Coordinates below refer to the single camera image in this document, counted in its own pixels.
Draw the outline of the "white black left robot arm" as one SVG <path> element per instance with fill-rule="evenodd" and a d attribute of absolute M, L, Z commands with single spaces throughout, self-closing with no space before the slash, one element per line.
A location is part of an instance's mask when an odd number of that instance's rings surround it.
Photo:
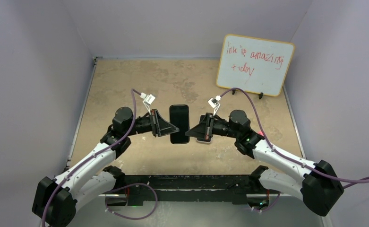
<path fill-rule="evenodd" d="M 129 192 L 121 169 L 110 163 L 131 145 L 130 136 L 151 132 L 162 137 L 179 132 L 179 128 L 164 118 L 156 109 L 135 117 L 129 107 L 119 108 L 112 124 L 96 147 L 64 173 L 44 177 L 37 186 L 32 212 L 41 218 L 42 226 L 65 227 L 76 212 L 89 201 L 105 192 Z"/>

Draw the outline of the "white silicone phone case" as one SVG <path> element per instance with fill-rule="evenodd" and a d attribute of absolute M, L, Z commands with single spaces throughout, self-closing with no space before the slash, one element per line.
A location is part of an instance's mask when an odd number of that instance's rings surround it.
<path fill-rule="evenodd" d="M 196 140 L 197 143 L 201 143 L 201 144 L 210 144 L 212 141 L 211 140 Z"/>

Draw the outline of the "yellow framed whiteboard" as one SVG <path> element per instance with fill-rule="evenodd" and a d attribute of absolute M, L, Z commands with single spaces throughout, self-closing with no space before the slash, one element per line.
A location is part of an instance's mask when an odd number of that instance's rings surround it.
<path fill-rule="evenodd" d="M 227 34 L 223 40 L 216 85 L 279 96 L 295 45 L 289 42 Z"/>

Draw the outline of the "aluminium frame rail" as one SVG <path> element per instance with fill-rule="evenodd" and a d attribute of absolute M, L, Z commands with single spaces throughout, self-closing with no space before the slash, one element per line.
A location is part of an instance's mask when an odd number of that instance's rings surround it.
<path fill-rule="evenodd" d="M 270 169 L 250 175 L 126 175 L 117 180 L 115 188 L 131 201 L 153 197 L 151 186 L 162 201 L 233 201 L 240 203 L 248 196 L 281 192 L 300 200 L 322 197 L 324 189 L 319 180 L 306 177 L 299 183 L 291 177 Z"/>

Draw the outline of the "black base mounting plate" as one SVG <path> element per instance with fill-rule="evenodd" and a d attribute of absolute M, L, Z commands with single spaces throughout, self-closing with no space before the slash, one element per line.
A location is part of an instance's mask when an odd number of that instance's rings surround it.
<path fill-rule="evenodd" d="M 125 175 L 107 190 L 112 197 L 122 195 L 129 206 L 145 201 L 230 202 L 256 209 L 271 205 L 276 193 L 249 175 Z"/>

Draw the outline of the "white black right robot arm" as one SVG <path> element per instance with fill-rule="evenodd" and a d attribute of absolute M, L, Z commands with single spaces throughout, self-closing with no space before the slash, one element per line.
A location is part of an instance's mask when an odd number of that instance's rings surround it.
<path fill-rule="evenodd" d="M 265 136 L 251 129 L 250 119 L 243 110 L 232 111 L 228 120 L 206 113 L 185 134 L 205 141 L 214 135 L 234 138 L 241 154 L 280 170 L 258 166 L 249 176 L 249 186 L 254 192 L 264 189 L 283 192 L 303 201 L 308 209 L 323 217 L 344 193 L 342 184 L 334 180 L 336 174 L 328 162 L 315 163 L 270 145 Z"/>

